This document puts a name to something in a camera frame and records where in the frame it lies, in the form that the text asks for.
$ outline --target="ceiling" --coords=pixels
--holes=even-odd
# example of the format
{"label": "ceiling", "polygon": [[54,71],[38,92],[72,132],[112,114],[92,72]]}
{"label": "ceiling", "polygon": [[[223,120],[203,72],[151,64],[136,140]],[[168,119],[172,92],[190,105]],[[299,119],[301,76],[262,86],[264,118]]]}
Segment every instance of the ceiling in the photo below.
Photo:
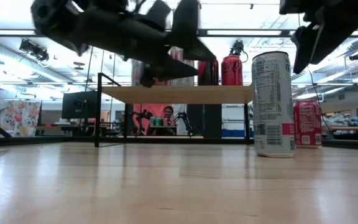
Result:
{"label": "ceiling", "polygon": [[[0,0],[0,29],[33,29],[30,6],[33,0],[21,0],[20,4],[11,0]],[[153,0],[148,0],[141,9],[145,14],[153,4]],[[179,0],[165,1],[171,8],[175,8]],[[304,24],[301,20],[302,15],[280,15],[278,13],[280,0],[201,0],[200,27],[203,29],[296,29]],[[92,81],[96,81],[95,75],[102,71],[114,80],[124,85],[130,85],[132,64],[131,60],[124,62],[119,55],[107,52],[102,49],[89,49],[81,57],[76,53],[64,48],[63,46],[45,37],[0,37],[0,47],[8,49],[17,55],[16,59],[26,58],[37,63],[30,55],[23,54],[19,50],[22,39],[29,39],[34,44],[39,44],[48,49],[50,60],[41,63],[46,71],[51,71],[73,82],[84,82],[88,76]],[[229,54],[232,44],[238,38],[229,37],[203,37],[208,48],[217,56],[221,62]],[[244,83],[251,82],[251,62],[252,58],[262,52],[282,50],[289,54],[291,64],[295,61],[296,47],[289,38],[242,38],[245,51],[248,53],[249,60],[243,65]],[[343,56],[349,51],[349,46],[358,39],[347,39],[338,49],[328,56],[319,65],[311,65],[312,72],[323,74],[321,78],[337,74],[346,69],[358,66],[358,62],[346,60]],[[84,70],[74,69],[73,62],[81,62]],[[335,78],[335,82],[340,79],[347,80],[348,75],[344,74]],[[310,79],[297,79],[303,82],[310,82]],[[309,87],[295,87],[299,95],[310,90]]]}

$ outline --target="woman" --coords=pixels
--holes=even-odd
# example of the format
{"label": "woman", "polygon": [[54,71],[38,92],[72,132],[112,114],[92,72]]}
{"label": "woman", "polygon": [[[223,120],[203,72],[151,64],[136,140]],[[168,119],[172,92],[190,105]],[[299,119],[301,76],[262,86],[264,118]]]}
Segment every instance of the woman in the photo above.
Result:
{"label": "woman", "polygon": [[[164,118],[167,118],[169,121],[173,117],[173,108],[171,106],[166,106],[164,108]],[[176,127],[174,128],[149,128],[147,129],[148,136],[174,136],[176,135]]]}

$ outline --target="nutrition label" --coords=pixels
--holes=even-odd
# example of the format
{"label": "nutrition label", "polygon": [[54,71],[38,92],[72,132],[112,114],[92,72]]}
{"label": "nutrition label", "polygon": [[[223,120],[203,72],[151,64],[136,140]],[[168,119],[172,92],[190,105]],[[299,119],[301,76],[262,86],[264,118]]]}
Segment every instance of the nutrition label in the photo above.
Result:
{"label": "nutrition label", "polygon": [[277,112],[277,98],[280,96],[277,86],[275,65],[259,65],[255,76],[255,86],[259,113]]}

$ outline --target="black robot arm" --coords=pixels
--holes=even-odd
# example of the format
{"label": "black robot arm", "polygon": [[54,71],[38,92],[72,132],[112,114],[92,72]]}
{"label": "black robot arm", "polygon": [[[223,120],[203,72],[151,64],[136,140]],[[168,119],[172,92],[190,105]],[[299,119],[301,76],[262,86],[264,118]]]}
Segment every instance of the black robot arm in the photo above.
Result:
{"label": "black robot arm", "polygon": [[175,117],[175,123],[178,122],[179,119],[182,119],[183,122],[185,123],[186,126],[186,130],[187,130],[187,135],[189,136],[193,136],[194,135],[194,129],[190,124],[190,120],[187,117],[187,114],[185,112],[180,112],[176,115]]}
{"label": "black robot arm", "polygon": [[305,13],[301,26],[291,40],[297,47],[294,73],[309,63],[318,64],[358,29],[358,1],[281,0],[280,14]]}

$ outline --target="colorful artwork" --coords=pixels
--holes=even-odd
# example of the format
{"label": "colorful artwork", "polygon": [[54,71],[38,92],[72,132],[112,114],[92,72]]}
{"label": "colorful artwork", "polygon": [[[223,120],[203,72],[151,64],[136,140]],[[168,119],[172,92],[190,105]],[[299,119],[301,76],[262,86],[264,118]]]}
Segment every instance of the colorful artwork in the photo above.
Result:
{"label": "colorful artwork", "polygon": [[41,102],[0,100],[0,127],[15,137],[35,136]]}

